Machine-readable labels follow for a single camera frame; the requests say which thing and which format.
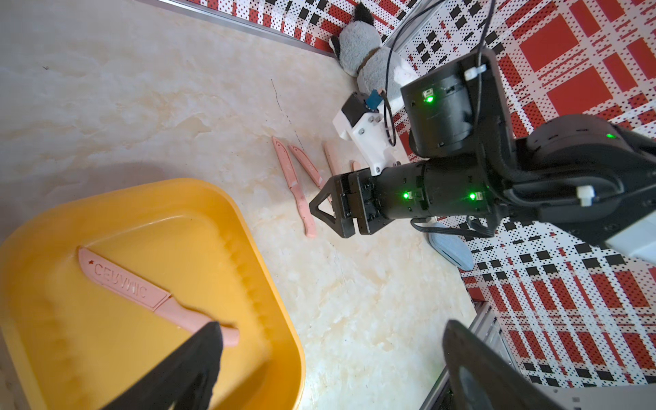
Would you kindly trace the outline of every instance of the red plaid backdrop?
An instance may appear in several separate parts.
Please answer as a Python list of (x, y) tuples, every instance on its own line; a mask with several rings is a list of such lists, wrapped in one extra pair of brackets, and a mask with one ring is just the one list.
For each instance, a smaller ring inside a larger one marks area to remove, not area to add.
[[(365, 4), (385, 38), (416, 2)], [(330, 35), (350, 21), (356, 4), (194, 3), (323, 50), (329, 50)], [(401, 55), (424, 74), (469, 52), (488, 6), (448, 0)], [(516, 138), (569, 113), (596, 114), (656, 136), (654, 0), (503, 0), (486, 42), (497, 54)], [(407, 147), (405, 112), (395, 120)], [(443, 222), (455, 226), (464, 218)], [(473, 299), (493, 304), (520, 371), (531, 381), (561, 387), (656, 382), (656, 268), (581, 243), (549, 224), (505, 220), (496, 237), (467, 244), (477, 267), (462, 272), (466, 287)]]

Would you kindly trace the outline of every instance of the pink plastic knife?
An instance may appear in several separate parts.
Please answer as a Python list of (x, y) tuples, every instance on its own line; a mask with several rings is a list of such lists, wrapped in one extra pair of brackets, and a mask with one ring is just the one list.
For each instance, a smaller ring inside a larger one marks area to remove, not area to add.
[(330, 167), (331, 174), (341, 174), (339, 161), (337, 160), (337, 148), (335, 147), (335, 143), (332, 141), (324, 142), (323, 152), (326, 154), (326, 159), (328, 160), (328, 166)]
[[(95, 284), (150, 309), (154, 314), (191, 333), (196, 333), (203, 326), (214, 321), (209, 316), (181, 306), (169, 292), (87, 248), (80, 247), (77, 250), (77, 259), (84, 275)], [(237, 329), (221, 326), (221, 335), (225, 347), (234, 347), (239, 343)]]
[(283, 175), (285, 175), (287, 186), (289, 187), (291, 193), (294, 194), (294, 198), (296, 199), (296, 208), (298, 208), (300, 218), (303, 220), (303, 224), (305, 225), (305, 236), (316, 237), (317, 228), (314, 226), (314, 218), (312, 218), (312, 214), (310, 213), (310, 206), (308, 205), (308, 201), (305, 199), (305, 195), (303, 195), (303, 189), (298, 183), (298, 176), (294, 170), (294, 165), (291, 163), (289, 152), (287, 152), (287, 149), (283, 143), (278, 140), (278, 138), (272, 136), (271, 141), (274, 143), (276, 155), (278, 156), (278, 161), (280, 161), (280, 166), (283, 169)]
[(312, 161), (310, 161), (310, 158), (308, 157), (308, 154), (305, 153), (305, 151), (301, 150), (299, 147), (290, 144), (289, 145), (289, 150), (291, 151), (292, 154), (296, 157), (298, 162), (303, 166), (303, 169), (305, 169), (305, 172), (310, 175), (310, 178), (312, 178), (312, 182), (319, 188), (322, 189), (323, 185), (325, 185), (325, 181), (319, 174), (319, 170), (317, 167), (314, 166)]

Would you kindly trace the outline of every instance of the white marble surface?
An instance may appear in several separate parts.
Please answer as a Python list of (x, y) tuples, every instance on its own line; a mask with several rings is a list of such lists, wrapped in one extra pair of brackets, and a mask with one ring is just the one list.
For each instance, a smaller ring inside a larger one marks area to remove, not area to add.
[[(0, 56), (0, 237), (80, 197), (209, 181), (239, 205), (300, 336), (301, 408), (423, 402), (446, 321), (474, 317), (457, 269), (406, 221), (351, 239), (317, 221), (305, 238), (270, 143), (328, 176), (321, 143), (354, 88), (335, 60), (133, 0), (5, 1)], [(344, 172), (363, 162), (338, 146)]]

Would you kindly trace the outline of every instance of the yellow tray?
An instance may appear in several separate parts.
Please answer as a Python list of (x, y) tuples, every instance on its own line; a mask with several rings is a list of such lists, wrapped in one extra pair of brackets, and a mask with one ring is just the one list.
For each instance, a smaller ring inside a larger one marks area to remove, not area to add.
[(61, 205), (0, 247), (0, 326), (33, 410), (99, 409), (190, 336), (87, 279), (78, 246), (239, 328), (211, 409), (298, 405), (303, 350), (239, 209), (176, 179)]

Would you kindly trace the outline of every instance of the gray plush toy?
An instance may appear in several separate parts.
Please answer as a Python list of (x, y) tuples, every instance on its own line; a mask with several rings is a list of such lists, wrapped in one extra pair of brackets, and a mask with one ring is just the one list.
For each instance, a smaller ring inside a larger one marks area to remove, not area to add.
[[(373, 16), (364, 4), (356, 6), (353, 20), (344, 27), (339, 37), (332, 36), (329, 44), (344, 71), (358, 78), (360, 92), (370, 94), (373, 90), (385, 89), (390, 49), (382, 46), (380, 34), (373, 26)], [(392, 51), (387, 97), (393, 114), (403, 108), (401, 87), (418, 78), (410, 64)]]

